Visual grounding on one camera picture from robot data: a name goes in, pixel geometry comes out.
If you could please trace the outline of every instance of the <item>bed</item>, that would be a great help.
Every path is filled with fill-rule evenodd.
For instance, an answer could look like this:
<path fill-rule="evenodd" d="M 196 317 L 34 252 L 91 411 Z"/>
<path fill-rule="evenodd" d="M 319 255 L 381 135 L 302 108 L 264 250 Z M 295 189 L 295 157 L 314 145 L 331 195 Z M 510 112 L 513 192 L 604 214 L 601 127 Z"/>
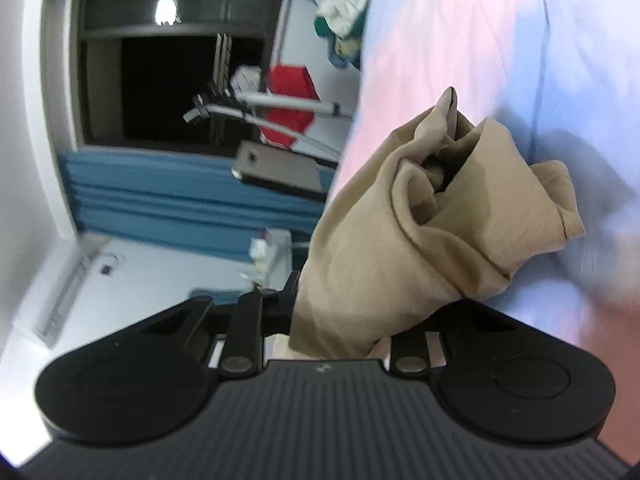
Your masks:
<path fill-rule="evenodd" d="M 371 0 L 357 117 L 331 195 L 447 86 L 528 162 L 569 168 L 587 236 L 532 259 L 490 304 L 612 370 L 601 438 L 640 460 L 640 0 Z"/>

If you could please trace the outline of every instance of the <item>window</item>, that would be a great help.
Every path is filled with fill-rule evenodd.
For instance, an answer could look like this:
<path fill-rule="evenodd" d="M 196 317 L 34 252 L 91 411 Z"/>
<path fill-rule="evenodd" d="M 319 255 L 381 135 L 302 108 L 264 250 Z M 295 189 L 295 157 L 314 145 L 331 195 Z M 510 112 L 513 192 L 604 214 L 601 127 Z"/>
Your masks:
<path fill-rule="evenodd" d="M 257 130 L 182 115 L 241 65 L 268 70 L 281 0 L 82 0 L 79 88 L 86 144 L 235 156 Z"/>

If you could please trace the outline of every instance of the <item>white air conditioner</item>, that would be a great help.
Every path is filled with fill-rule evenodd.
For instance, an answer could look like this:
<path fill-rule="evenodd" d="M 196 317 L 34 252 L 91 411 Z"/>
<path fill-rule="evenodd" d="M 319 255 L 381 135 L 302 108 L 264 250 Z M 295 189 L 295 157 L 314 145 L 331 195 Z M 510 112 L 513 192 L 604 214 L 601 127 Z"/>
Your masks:
<path fill-rule="evenodd" d="M 88 267 L 89 258 L 78 242 L 59 240 L 31 282 L 14 316 L 14 327 L 32 341 L 51 348 Z"/>

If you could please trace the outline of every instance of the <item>red bag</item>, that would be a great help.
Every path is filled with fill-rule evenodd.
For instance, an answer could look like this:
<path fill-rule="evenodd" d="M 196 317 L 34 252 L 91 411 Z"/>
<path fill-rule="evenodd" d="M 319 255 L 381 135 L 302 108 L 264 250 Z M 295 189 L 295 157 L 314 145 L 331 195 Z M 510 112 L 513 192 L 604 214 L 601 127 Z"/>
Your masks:
<path fill-rule="evenodd" d="M 305 66 L 277 65 L 271 70 L 266 81 L 267 87 L 274 94 L 320 100 L 316 93 L 314 82 L 311 80 L 311 76 Z M 313 112 L 302 110 L 273 108 L 267 113 L 266 119 L 304 134 L 305 130 L 313 122 L 314 114 Z M 296 140 L 269 128 L 260 128 L 260 131 L 269 142 L 280 144 L 285 148 L 290 148 Z"/>

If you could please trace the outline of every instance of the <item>beige cloth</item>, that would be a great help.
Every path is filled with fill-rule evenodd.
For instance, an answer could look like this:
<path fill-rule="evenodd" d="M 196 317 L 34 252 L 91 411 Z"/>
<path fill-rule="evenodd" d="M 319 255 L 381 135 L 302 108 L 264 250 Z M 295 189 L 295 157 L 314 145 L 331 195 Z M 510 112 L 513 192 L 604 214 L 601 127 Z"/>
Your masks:
<path fill-rule="evenodd" d="M 504 126 L 474 128 L 449 88 L 389 135 L 320 219 L 289 357 L 366 357 L 447 303 L 504 291 L 527 259 L 583 234 L 565 165 L 529 167 Z"/>

